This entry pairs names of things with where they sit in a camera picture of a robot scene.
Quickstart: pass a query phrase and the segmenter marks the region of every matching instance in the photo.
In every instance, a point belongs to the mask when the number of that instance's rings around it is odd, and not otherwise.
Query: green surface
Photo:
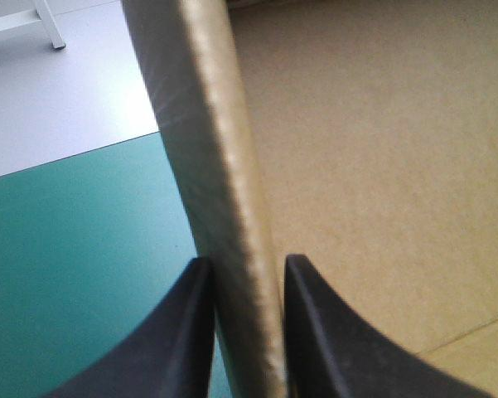
[[[158,133],[0,177],[0,398],[103,356],[193,256]],[[210,396],[230,397],[214,364]]]

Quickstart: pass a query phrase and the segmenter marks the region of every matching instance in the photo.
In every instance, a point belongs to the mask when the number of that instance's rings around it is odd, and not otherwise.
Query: white chair leg
[[[56,20],[53,15],[51,15],[50,8],[48,7],[48,3],[46,0],[33,0],[35,4],[35,9],[39,14],[39,17],[42,20],[42,24],[46,29],[46,33],[51,39],[53,43],[53,48],[61,49],[66,47],[66,43],[63,41],[63,38],[60,36],[59,29],[57,29]]]

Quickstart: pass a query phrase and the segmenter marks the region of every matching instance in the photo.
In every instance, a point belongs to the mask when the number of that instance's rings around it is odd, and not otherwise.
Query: white floor
[[[157,131],[120,2],[49,4],[63,51],[44,30],[0,42],[0,176]]]

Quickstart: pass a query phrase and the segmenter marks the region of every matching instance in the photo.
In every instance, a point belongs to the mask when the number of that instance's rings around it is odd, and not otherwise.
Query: white furniture leg
[[[46,33],[50,37],[50,40],[53,44],[53,48],[61,49],[66,47],[66,43],[63,41],[63,38],[60,36],[59,29],[57,29],[56,20],[53,15],[51,15],[50,8],[48,7],[48,3],[46,0],[33,0],[35,4],[35,9],[39,14],[39,17],[42,20],[42,24],[46,29]]]
[[[46,0],[33,0],[35,8],[0,17],[0,41],[31,32],[42,25],[56,49],[64,48],[65,42],[57,29]]]

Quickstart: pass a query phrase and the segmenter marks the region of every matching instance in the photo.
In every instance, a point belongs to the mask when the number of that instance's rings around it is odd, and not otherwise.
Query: brown cardboard box
[[[303,252],[498,396],[498,1],[252,3],[125,3],[234,392],[285,396],[278,286]]]

